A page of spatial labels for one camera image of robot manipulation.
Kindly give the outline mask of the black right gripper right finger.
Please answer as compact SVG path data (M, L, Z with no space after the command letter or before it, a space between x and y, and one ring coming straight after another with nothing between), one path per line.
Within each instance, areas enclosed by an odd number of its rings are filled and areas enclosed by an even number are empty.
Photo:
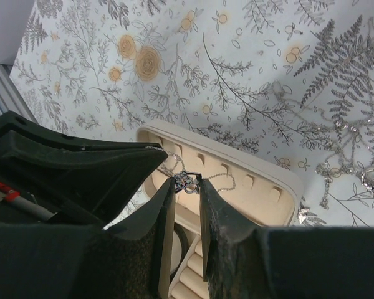
M263 227L200 183L211 298L374 298L374 228Z

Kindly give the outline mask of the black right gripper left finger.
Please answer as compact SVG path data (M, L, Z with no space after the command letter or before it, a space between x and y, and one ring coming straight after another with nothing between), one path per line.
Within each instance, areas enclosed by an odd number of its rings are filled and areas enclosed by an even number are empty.
M0 298L166 298L175 181L107 230L0 224Z

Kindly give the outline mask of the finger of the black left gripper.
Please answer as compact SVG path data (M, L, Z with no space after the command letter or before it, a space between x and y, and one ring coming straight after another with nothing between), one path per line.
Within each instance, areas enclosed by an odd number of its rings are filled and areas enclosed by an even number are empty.
M151 173L147 167L22 168L0 161L0 203L16 210L19 222L26 216L29 222L108 224Z
M22 168L147 167L164 162L158 143L89 140L49 130L15 112L0 116L0 161Z

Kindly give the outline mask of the beige jewelry box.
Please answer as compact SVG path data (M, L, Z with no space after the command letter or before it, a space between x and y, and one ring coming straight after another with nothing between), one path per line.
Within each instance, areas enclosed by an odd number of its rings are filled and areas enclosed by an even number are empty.
M294 223L304 187L293 172L164 121L138 129L137 141L158 143L169 154L143 183L148 197L169 176L187 170L209 179L225 201L256 224ZM168 296L209 298L208 284L203 280L198 194L181 191L176 195L175 224L185 230L189 249L170 282Z

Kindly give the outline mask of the black bangle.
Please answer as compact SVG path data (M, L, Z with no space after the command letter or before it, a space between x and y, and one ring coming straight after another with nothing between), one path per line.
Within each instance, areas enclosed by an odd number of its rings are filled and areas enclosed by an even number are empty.
M174 224L173 244L171 253L170 282L176 275L189 249L189 240L185 230L179 224Z

